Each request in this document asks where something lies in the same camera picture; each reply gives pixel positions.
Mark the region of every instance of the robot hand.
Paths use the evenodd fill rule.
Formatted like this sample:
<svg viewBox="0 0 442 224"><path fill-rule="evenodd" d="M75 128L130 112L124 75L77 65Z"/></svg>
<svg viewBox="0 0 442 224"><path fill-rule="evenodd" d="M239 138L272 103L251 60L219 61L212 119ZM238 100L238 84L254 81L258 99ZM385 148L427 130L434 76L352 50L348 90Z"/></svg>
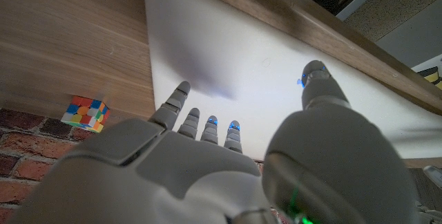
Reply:
<svg viewBox="0 0 442 224"><path fill-rule="evenodd" d="M171 130L189 91L182 82L147 122L121 122L76 146L10 223L276 223L237 121L224 147L215 116L195 141L198 109Z"/></svg>

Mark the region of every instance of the robotic finger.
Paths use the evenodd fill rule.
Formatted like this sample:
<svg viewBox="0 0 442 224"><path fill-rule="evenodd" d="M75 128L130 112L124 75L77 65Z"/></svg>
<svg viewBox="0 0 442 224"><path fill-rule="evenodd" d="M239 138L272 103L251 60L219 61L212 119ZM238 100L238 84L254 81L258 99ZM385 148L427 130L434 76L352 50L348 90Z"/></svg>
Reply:
<svg viewBox="0 0 442 224"><path fill-rule="evenodd" d="M190 90L191 85L188 82L181 82L167 101L152 115L149 122L159 124L165 129L171 130Z"/></svg>
<svg viewBox="0 0 442 224"><path fill-rule="evenodd" d="M189 138L196 138L198 122L200 120L200 110L193 108L187 115L186 120L178 129L178 133Z"/></svg>
<svg viewBox="0 0 442 224"><path fill-rule="evenodd" d="M236 120L232 121L227 129L227 137L224 147L242 153L240 123Z"/></svg>
<svg viewBox="0 0 442 224"><path fill-rule="evenodd" d="M210 116L207 119L206 126L201 135L201 141L211 142L213 144L218 144L218 119L215 116Z"/></svg>

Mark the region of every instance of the red brick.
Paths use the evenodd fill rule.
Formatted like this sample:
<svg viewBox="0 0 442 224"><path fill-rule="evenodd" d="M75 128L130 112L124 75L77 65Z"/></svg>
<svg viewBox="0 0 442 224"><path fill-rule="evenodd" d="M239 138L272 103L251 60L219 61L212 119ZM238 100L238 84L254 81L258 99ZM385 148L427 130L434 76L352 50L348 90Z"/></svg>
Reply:
<svg viewBox="0 0 442 224"><path fill-rule="evenodd" d="M0 176L7 176L11 172L19 158L14 156L0 155Z"/></svg>
<svg viewBox="0 0 442 224"><path fill-rule="evenodd" d="M33 187L20 182L0 181L0 203L22 203Z"/></svg>
<svg viewBox="0 0 442 224"><path fill-rule="evenodd" d="M262 162L256 162L256 165L258 166L258 168L262 174L262 170L264 169L264 164Z"/></svg>
<svg viewBox="0 0 442 224"><path fill-rule="evenodd" d="M0 125L5 127L19 127L23 129L31 129L40 124L44 117L12 111L7 109L0 110Z"/></svg>
<svg viewBox="0 0 442 224"><path fill-rule="evenodd" d="M59 142L50 138L42 138L23 133L10 133L0 146L0 149L40 155L47 158L60 158L72 147L73 144Z"/></svg>
<svg viewBox="0 0 442 224"><path fill-rule="evenodd" d="M18 178L41 180L51 167L52 163L26 159L20 162L19 166L15 169L14 176Z"/></svg>
<svg viewBox="0 0 442 224"><path fill-rule="evenodd" d="M70 126L69 124L64 124L60 120L55 120L50 118L46 120L43 127L40 128L40 131L52 134L54 136L67 138L71 129L72 126Z"/></svg>
<svg viewBox="0 0 442 224"><path fill-rule="evenodd" d="M14 213L13 209L0 207L0 224L6 224L6 221L11 218L13 213Z"/></svg>
<svg viewBox="0 0 442 224"><path fill-rule="evenodd" d="M81 128L75 128L72 137L76 141L83 141L86 138L92 137L95 133L81 129Z"/></svg>

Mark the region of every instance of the colorful cube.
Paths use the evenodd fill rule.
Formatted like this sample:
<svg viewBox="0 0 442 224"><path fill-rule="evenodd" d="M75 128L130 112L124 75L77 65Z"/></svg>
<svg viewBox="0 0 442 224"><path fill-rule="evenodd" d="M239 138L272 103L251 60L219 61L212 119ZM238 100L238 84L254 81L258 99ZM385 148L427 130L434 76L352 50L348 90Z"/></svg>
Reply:
<svg viewBox="0 0 442 224"><path fill-rule="evenodd" d="M110 111L103 102L74 96L61 121L74 127L99 133L109 114Z"/></svg>

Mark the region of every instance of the green led light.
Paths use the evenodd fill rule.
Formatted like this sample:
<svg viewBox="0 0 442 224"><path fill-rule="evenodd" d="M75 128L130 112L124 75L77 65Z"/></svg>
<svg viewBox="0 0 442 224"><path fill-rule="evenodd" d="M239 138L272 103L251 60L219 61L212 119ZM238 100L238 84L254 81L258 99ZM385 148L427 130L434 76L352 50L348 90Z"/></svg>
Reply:
<svg viewBox="0 0 442 224"><path fill-rule="evenodd" d="M302 224L313 224L311 221L307 219L307 217L302 218Z"/></svg>

